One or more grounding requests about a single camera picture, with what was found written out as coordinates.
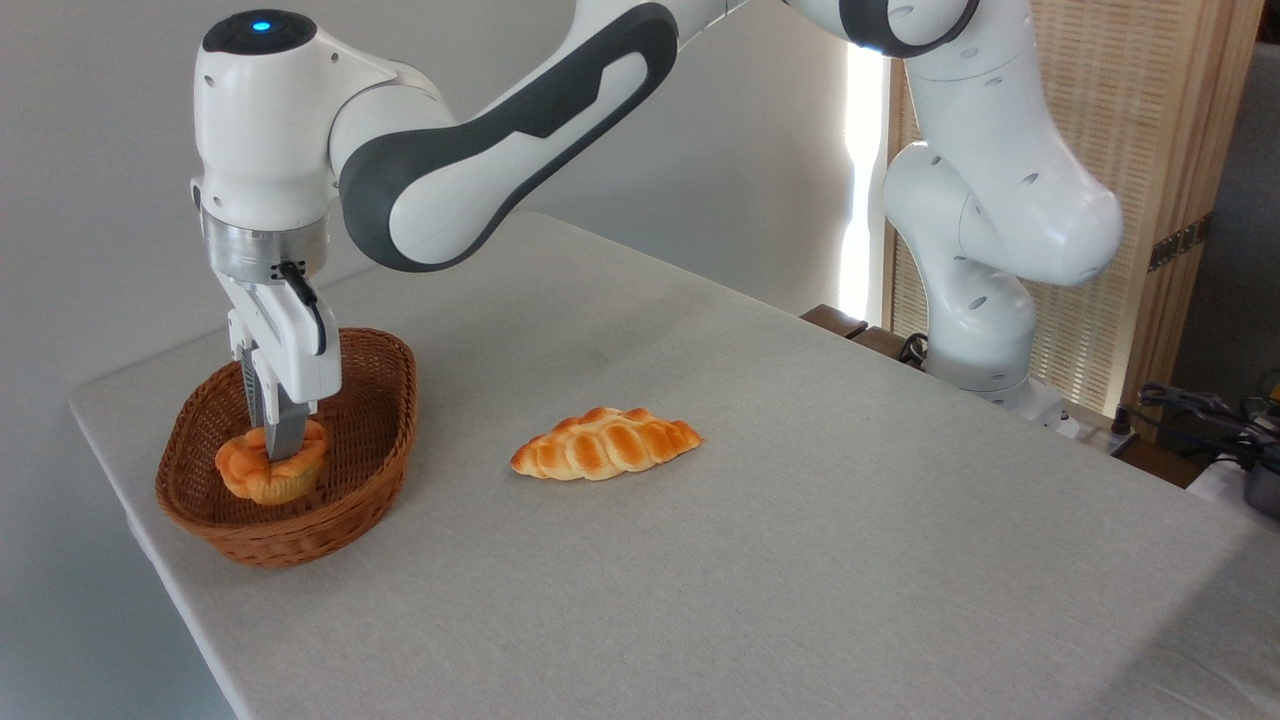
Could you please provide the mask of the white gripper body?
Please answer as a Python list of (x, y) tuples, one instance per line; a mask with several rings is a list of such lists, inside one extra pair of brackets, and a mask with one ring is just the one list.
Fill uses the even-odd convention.
[(233, 302), (228, 328), (233, 359), (253, 350), (262, 380), (283, 387), (296, 402), (311, 402), (340, 388), (340, 337), (333, 311), (305, 278), (252, 283), (224, 278)]

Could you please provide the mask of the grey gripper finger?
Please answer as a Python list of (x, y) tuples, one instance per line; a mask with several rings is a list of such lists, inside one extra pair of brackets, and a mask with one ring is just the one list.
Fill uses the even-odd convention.
[(253, 364), (252, 348), (242, 348), (239, 351), (239, 366), (251, 427), (264, 427), (266, 423), (264, 391), (259, 373)]
[(278, 383), (262, 380), (262, 428), (270, 462), (296, 456), (305, 439), (311, 402), (296, 402)]

